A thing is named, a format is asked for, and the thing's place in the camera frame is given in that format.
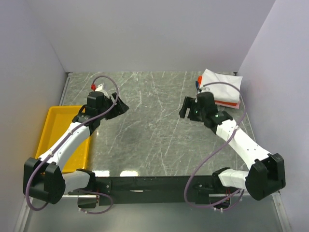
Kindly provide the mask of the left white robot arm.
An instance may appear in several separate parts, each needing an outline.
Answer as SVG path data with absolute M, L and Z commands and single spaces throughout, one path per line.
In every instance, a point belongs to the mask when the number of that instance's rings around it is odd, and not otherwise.
M 103 119 L 124 114 L 129 107 L 114 92 L 108 97 L 103 91 L 92 91 L 87 102 L 74 116 L 68 129 L 37 159 L 29 158 L 24 164 L 23 193 L 26 199 L 35 198 L 56 204 L 65 193 L 80 189 L 85 194 L 96 190 L 96 176 L 92 171 L 77 169 L 63 174 L 62 170 L 75 150 L 100 126 Z

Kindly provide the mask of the white t shirt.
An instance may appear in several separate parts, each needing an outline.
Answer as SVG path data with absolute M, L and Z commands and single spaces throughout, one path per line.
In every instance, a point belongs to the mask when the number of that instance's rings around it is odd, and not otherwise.
M 206 69 L 202 74 L 201 87 L 209 87 L 215 100 L 237 103 L 240 100 L 238 90 L 242 80 L 242 76 L 219 74 Z

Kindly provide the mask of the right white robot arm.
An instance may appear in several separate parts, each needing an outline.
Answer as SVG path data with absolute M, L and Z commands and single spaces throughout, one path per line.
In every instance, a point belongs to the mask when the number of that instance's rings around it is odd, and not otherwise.
M 248 171 L 228 167 L 217 170 L 206 187 L 211 187 L 218 193 L 224 192 L 228 187 L 246 190 L 259 201 L 286 186 L 283 157 L 262 148 L 239 127 L 228 112 L 219 111 L 212 93 L 199 93 L 195 98 L 185 97 L 179 116 L 202 122 L 223 139 L 248 168 Z

